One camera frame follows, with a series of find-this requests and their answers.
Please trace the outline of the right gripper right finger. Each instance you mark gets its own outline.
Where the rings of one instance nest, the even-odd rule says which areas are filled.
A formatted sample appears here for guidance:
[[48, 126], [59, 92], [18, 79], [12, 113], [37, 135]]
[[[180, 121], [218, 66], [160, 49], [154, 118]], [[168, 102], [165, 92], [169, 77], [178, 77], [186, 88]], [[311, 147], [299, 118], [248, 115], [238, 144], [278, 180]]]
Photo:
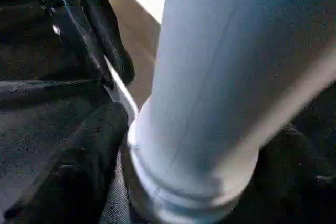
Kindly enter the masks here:
[[292, 124], [259, 151], [252, 182], [254, 223], [335, 223], [335, 168]]

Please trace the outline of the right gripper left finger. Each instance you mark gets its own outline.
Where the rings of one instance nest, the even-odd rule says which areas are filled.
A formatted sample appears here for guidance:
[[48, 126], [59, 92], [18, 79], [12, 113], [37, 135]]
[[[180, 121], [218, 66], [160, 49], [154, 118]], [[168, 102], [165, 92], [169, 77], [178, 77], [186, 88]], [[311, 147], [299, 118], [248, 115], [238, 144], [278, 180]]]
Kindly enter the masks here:
[[3, 213], [4, 222], [98, 223], [127, 129], [123, 105], [95, 109]]

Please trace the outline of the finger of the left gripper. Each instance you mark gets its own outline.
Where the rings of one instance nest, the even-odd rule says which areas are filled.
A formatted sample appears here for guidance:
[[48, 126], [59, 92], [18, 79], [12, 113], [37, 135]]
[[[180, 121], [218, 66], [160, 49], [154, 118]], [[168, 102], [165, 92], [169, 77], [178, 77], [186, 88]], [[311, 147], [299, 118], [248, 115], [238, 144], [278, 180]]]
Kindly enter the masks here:
[[108, 58], [124, 84], [134, 80], [132, 59], [125, 49], [118, 20], [108, 0], [86, 0], [86, 13], [98, 37], [104, 55]]

